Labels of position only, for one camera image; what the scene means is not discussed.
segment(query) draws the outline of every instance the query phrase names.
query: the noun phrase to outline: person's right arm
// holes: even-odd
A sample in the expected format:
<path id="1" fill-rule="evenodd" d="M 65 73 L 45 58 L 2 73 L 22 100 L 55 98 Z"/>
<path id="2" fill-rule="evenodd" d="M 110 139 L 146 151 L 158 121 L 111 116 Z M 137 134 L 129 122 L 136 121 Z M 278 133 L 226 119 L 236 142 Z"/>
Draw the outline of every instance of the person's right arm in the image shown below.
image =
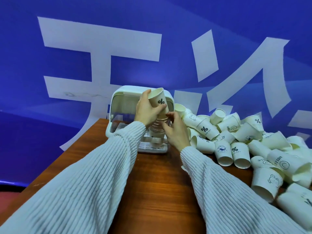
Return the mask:
<path id="1" fill-rule="evenodd" d="M 173 128 L 163 125 L 171 145 L 181 152 L 185 170 L 209 234 L 306 233 L 289 216 L 267 203 L 238 178 L 190 146 L 186 126 L 177 115 Z"/>

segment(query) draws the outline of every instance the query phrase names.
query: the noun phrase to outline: person's right hand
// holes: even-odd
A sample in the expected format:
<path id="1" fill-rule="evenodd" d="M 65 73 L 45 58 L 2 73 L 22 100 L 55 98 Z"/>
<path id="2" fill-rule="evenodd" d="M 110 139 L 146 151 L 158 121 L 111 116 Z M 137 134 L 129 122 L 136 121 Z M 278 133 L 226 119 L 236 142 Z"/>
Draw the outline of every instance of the person's right hand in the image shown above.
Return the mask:
<path id="1" fill-rule="evenodd" d="M 166 114 L 166 116 L 169 117 L 173 123 L 172 127 L 168 126 L 166 123 L 162 123 L 167 140 L 169 144 L 176 147 L 176 149 L 181 152 L 185 147 L 191 145 L 188 138 L 188 130 L 186 129 L 186 125 L 181 120 L 177 112 L 169 112 Z"/>

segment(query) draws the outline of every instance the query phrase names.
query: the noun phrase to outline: wooden table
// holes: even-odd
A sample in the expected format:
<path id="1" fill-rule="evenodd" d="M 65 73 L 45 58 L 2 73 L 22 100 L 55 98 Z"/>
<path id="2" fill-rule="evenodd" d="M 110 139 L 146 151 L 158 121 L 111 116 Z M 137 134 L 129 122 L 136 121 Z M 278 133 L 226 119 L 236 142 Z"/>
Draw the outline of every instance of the wooden table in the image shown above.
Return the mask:
<path id="1" fill-rule="evenodd" d="M 107 124 L 108 120 L 99 119 L 45 169 L 0 214 L 0 225 L 58 173 L 103 144 L 107 140 Z M 174 148 L 166 155 L 139 153 L 109 233 L 206 233 L 191 180 L 181 165 Z M 251 185 L 252 169 L 242 170 L 235 166 L 224 169 Z"/>

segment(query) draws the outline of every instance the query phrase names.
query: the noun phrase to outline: blue wall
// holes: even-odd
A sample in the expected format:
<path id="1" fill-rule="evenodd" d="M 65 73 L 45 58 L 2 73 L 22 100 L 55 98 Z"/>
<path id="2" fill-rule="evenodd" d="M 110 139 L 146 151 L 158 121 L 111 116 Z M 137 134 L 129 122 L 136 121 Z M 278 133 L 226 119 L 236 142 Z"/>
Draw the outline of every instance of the blue wall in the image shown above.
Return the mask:
<path id="1" fill-rule="evenodd" d="M 284 47 L 291 102 L 272 118 L 262 71 L 224 104 L 241 118 L 262 112 L 268 132 L 290 127 L 297 110 L 312 111 L 311 0 L 0 0 L 0 180 L 27 185 L 82 128 L 90 102 L 50 98 L 44 75 L 92 81 L 89 52 L 45 47 L 38 17 L 162 34 L 159 61 L 111 57 L 111 84 L 206 93 L 237 70 L 266 37 Z M 191 42 L 213 31 L 219 70 L 198 82 Z"/>

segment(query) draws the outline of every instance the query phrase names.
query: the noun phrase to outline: white sweater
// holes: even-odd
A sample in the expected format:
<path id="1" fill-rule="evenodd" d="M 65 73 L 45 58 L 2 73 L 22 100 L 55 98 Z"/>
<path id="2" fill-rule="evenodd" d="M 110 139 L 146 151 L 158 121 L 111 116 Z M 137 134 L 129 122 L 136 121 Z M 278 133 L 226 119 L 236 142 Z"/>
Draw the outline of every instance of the white sweater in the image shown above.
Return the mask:
<path id="1" fill-rule="evenodd" d="M 144 133 L 140 122 L 117 131 L 41 188 L 0 227 L 0 233 L 107 233 Z M 207 233 L 306 233 L 196 149 L 186 147 L 181 159 Z"/>

